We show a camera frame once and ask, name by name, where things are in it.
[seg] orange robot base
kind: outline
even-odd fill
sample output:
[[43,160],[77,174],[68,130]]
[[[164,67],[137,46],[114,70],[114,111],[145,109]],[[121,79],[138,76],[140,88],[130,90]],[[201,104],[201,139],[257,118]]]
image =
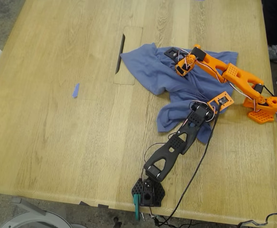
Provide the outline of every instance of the orange robot base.
[[[245,99],[243,103],[244,107],[254,108],[253,100],[248,98]],[[259,124],[264,124],[266,122],[274,121],[274,116],[277,112],[277,97],[272,96],[266,99],[264,104],[256,103],[256,111],[249,112],[247,116],[258,122]]]

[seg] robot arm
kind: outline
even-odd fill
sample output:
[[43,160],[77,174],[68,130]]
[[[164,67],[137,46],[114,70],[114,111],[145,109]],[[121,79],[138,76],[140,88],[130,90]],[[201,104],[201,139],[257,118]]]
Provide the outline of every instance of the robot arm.
[[246,96],[243,105],[254,109],[253,112],[248,113],[248,117],[254,121],[262,124],[274,120],[277,112],[277,97],[265,99],[261,95],[264,87],[263,80],[231,63],[225,64],[213,58],[200,48],[199,45],[195,45],[190,53],[182,49],[171,48],[165,52],[165,55],[174,60],[175,70],[180,76],[185,76],[197,64],[202,70],[217,78],[220,83],[228,82],[233,88],[231,83],[235,84]]

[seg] blue cloth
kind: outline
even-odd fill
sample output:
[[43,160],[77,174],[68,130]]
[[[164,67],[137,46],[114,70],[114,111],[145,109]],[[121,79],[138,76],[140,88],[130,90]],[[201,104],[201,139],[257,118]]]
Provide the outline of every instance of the blue cloth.
[[[197,65],[185,77],[179,76],[173,60],[164,55],[169,48],[157,48],[154,43],[144,44],[120,55],[127,69],[147,90],[155,95],[165,90],[169,92],[171,103],[164,106],[157,116],[159,132],[168,132],[186,119],[191,112],[189,104],[192,100],[208,102],[224,91],[231,95],[233,90],[228,83],[221,84]],[[235,65],[238,57],[238,53],[230,51],[207,53],[226,64]],[[197,135],[198,140],[207,143],[210,132],[210,125],[204,123]]]

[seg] tabletop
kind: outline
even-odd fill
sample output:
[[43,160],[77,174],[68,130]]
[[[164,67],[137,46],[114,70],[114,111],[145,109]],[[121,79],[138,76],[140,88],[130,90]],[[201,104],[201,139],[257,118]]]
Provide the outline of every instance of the tabletop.
[[[143,153],[167,141],[156,117],[169,96],[123,62],[115,74],[122,34],[124,52],[152,42],[236,51],[237,66],[273,89],[259,0],[27,0],[0,56],[0,193],[134,210]],[[237,224],[277,212],[277,123],[252,121],[232,97],[174,216]],[[172,212],[204,148],[178,158],[154,213]]]

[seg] orange arm segment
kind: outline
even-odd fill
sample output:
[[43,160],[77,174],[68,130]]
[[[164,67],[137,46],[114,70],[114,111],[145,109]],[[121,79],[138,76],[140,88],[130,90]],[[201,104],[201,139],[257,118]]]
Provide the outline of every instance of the orange arm segment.
[[[263,80],[257,78],[253,74],[237,68],[235,65],[224,62],[208,55],[206,52],[200,50],[199,45],[195,45],[191,53],[184,59],[179,61],[175,66],[177,73],[181,76],[186,75],[197,64],[202,70],[206,71],[211,76],[217,78],[221,83],[226,80],[234,83],[240,90],[252,99],[260,98],[261,94],[254,90],[254,85],[264,85]],[[180,74],[178,69],[181,68],[184,71]]]

